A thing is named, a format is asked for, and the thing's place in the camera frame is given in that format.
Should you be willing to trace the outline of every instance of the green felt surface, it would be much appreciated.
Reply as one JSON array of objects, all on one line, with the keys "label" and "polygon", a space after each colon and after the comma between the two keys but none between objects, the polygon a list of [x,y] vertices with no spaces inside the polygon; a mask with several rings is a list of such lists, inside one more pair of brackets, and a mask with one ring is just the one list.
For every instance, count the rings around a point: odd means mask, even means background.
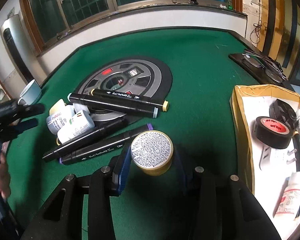
[{"label": "green felt surface", "polygon": [[[157,119],[144,118],[126,130],[151,122],[174,144],[181,144],[197,164],[215,174],[237,170],[234,125],[229,99],[235,85],[258,84],[228,58],[244,46],[229,33],[165,29],[128,34],[84,47],[67,60],[43,87],[44,114],[39,125],[13,140],[8,151],[11,174],[9,204],[26,226],[53,189],[69,173],[78,177],[107,165],[120,150],[94,159],[62,166],[45,163],[45,151],[55,146],[46,125],[50,107],[74,91],[93,70],[107,62],[132,55],[157,58],[171,69],[173,84],[166,100],[170,108]],[[183,197],[175,167],[151,177],[131,164],[127,186],[111,197],[117,239],[187,239],[194,199]],[[87,234],[87,198],[83,208],[83,239]]]}]

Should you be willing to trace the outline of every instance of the window frame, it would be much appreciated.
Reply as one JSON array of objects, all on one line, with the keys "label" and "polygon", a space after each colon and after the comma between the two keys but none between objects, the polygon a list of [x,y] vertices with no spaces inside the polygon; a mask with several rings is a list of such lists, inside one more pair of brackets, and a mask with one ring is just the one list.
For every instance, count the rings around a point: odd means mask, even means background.
[{"label": "window frame", "polygon": [[[118,6],[116,0],[106,0],[106,3],[108,5],[108,10],[99,12],[97,14],[94,14],[74,25],[69,25],[66,15],[63,11],[62,4],[60,0],[57,0],[58,8],[61,14],[61,17],[65,23],[66,29],[62,31],[61,33],[58,33],[55,37],[47,41],[46,43],[43,42],[42,36],[39,32],[38,26],[35,22],[34,15],[32,13],[31,5],[29,0],[19,0],[20,7],[21,7],[21,13],[24,18],[25,26],[28,30],[29,36],[34,44],[35,48],[35,54],[36,56],[42,54],[47,49],[49,49],[51,46],[53,46],[55,43],[57,43],[60,39],[70,35],[71,33],[76,32],[79,29],[82,29],[83,27],[90,25],[92,23],[95,23],[99,20],[102,20],[104,18],[107,18],[113,14],[116,13],[122,13],[142,7],[157,7],[157,6],[166,6],[166,5],[176,5],[176,4],[189,4],[190,0],[142,0],[137,1],[133,3],[128,3],[124,5]],[[234,3],[234,0],[227,0],[225,2],[217,1],[217,0],[197,0],[198,5],[193,6],[199,6],[199,7],[219,7],[220,4],[222,5],[228,5],[229,3]]]}]

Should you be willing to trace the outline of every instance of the window sill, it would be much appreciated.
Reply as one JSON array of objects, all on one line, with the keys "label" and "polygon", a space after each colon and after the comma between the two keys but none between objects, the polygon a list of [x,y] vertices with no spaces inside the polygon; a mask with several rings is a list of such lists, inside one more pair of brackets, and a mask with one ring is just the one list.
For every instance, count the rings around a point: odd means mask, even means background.
[{"label": "window sill", "polygon": [[115,12],[107,12],[102,15],[102,13],[95,15],[93,20],[89,20],[88,23],[81,26],[78,24],[74,25],[74,28],[70,30],[67,34],[66,32],[63,33],[64,36],[62,36],[59,40],[55,41],[56,38],[51,40],[51,42],[48,42],[47,44],[44,45],[43,49],[44,51],[41,52],[40,54],[37,54],[37,57],[43,56],[45,53],[47,53],[50,49],[54,48],[55,46],[61,44],[63,41],[66,41],[68,38],[71,38],[72,36],[87,30],[95,25],[99,25],[101,23],[116,19],[118,17],[126,16],[126,15],[131,15],[131,14],[137,14],[140,12],[145,12],[145,11],[155,11],[155,10],[166,10],[167,8],[171,9],[193,9],[193,10],[205,10],[205,11],[214,11],[214,12],[219,12],[219,13],[224,13],[224,14],[231,14],[237,17],[244,17],[247,18],[247,15],[242,12],[237,12],[234,10],[228,10],[228,9],[223,9],[220,6],[216,5],[216,3],[226,5],[224,2],[217,2],[217,1],[211,1],[210,4],[206,5],[193,5],[185,2],[175,2],[171,4],[150,4],[150,5],[143,5],[137,8],[125,8],[123,11],[115,11]]}]

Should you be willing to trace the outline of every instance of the human hand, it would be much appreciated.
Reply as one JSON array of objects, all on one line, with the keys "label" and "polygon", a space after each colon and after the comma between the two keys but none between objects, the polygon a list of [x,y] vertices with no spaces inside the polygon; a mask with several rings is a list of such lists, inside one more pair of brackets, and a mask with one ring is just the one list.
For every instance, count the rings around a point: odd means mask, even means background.
[{"label": "human hand", "polygon": [[0,153],[0,193],[3,198],[8,198],[11,194],[9,187],[10,174],[8,172],[8,164],[4,153]]}]

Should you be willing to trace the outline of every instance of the white standing air conditioner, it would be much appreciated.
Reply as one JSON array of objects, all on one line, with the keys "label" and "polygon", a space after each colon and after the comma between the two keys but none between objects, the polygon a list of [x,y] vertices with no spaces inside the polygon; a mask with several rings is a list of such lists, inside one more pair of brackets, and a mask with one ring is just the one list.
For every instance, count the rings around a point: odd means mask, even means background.
[{"label": "white standing air conditioner", "polygon": [[3,44],[23,81],[28,84],[35,79],[40,85],[46,79],[37,58],[34,56],[18,14],[6,20],[0,28]]}]

